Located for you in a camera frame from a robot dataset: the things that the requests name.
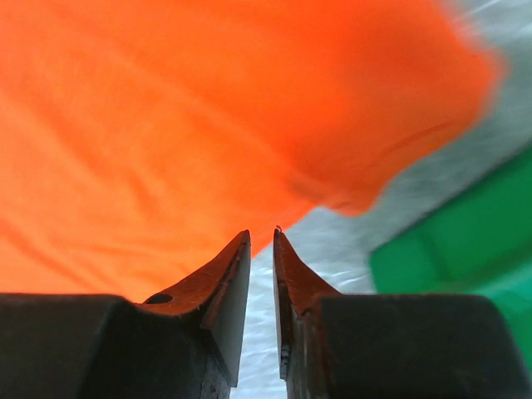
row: orange towel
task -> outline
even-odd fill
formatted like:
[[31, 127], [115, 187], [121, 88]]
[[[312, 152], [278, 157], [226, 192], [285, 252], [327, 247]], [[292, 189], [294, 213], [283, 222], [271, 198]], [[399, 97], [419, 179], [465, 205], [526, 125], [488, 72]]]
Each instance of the orange towel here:
[[0, 291], [176, 283], [368, 209], [500, 76], [427, 0], [2, 0]]

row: gray surface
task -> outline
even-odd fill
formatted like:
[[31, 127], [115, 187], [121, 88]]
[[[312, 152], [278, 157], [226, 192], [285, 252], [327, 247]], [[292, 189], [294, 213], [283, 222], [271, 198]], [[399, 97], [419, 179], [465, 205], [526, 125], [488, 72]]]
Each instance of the gray surface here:
[[[462, 0], [480, 30], [510, 59], [496, 111], [444, 150], [392, 182], [370, 213], [343, 219], [317, 209], [288, 231], [302, 259], [344, 293], [373, 290], [367, 253], [461, 192], [532, 140], [532, 1]], [[278, 379], [272, 250], [252, 265], [239, 388], [233, 399], [286, 398]]]

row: orange fabric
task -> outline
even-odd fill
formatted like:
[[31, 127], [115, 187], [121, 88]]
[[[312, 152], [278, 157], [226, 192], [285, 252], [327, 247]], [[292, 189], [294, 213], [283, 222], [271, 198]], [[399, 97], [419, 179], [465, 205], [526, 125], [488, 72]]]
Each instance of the orange fabric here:
[[141, 301], [366, 210], [485, 109], [457, 32], [427, 0], [2, 0], [0, 291]]

